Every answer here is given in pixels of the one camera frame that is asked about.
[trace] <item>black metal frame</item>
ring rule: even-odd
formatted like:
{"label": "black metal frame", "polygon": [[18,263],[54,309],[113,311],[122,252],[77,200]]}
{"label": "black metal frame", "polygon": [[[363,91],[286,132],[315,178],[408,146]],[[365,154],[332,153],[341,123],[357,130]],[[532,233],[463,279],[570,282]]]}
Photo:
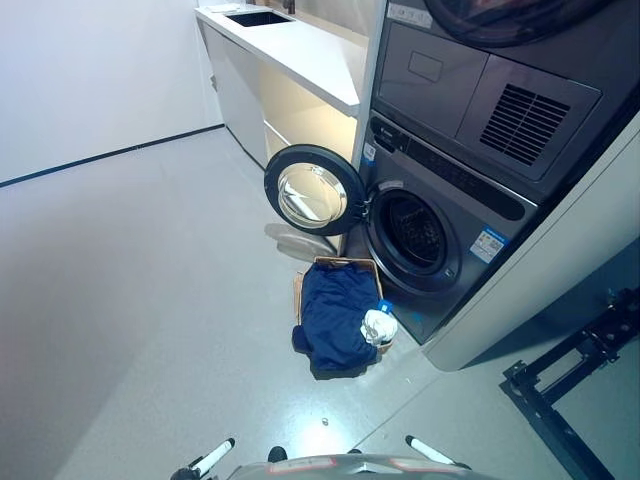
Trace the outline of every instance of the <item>black metal frame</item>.
{"label": "black metal frame", "polygon": [[[527,365],[520,361],[504,372],[500,384],[536,433],[575,479],[613,479],[613,475],[556,410],[553,404],[605,363],[613,363],[618,351],[640,329],[638,289],[622,290],[615,302],[582,330]],[[580,363],[542,391],[538,375],[570,353],[582,355]]]}

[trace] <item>cabinet door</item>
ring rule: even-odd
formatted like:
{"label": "cabinet door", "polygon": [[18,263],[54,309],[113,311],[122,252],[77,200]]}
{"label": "cabinet door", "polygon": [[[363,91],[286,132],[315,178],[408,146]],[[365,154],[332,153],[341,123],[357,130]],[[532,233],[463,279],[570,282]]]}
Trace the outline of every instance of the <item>cabinet door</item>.
{"label": "cabinet door", "polygon": [[267,165],[260,103],[260,62],[252,53],[205,27],[207,51],[227,128],[263,167]]}

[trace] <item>white cloth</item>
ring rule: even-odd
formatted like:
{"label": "white cloth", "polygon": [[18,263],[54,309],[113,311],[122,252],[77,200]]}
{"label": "white cloth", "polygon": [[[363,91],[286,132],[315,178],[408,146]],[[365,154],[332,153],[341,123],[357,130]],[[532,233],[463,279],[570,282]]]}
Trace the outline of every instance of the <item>white cloth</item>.
{"label": "white cloth", "polygon": [[362,320],[360,332],[367,343],[389,342],[398,332],[398,321],[380,310],[369,310]]}

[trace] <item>blue sticker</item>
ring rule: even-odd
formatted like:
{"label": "blue sticker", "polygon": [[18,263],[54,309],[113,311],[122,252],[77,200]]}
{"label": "blue sticker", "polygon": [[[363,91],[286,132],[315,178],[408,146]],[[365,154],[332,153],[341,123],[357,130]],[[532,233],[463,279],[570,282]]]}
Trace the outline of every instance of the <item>blue sticker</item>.
{"label": "blue sticker", "polygon": [[374,147],[368,142],[365,142],[364,148],[362,151],[362,159],[369,166],[376,163],[376,147]]}
{"label": "blue sticker", "polygon": [[484,227],[484,230],[480,232],[469,251],[484,263],[489,264],[507,243],[509,241],[506,237],[489,227]]}

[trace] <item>label sticker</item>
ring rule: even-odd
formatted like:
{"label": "label sticker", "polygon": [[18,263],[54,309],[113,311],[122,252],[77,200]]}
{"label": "label sticker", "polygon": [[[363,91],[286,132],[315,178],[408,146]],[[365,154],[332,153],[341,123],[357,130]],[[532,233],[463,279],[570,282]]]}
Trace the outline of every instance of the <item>label sticker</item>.
{"label": "label sticker", "polygon": [[428,11],[405,7],[397,3],[389,4],[387,17],[423,28],[431,28],[431,24],[433,23],[433,17]]}
{"label": "label sticker", "polygon": [[376,147],[371,145],[368,142],[365,142],[364,149],[362,151],[362,155],[367,160],[368,163],[375,162],[376,159]]}
{"label": "label sticker", "polygon": [[502,235],[485,227],[469,250],[484,263],[491,263],[507,242]]}

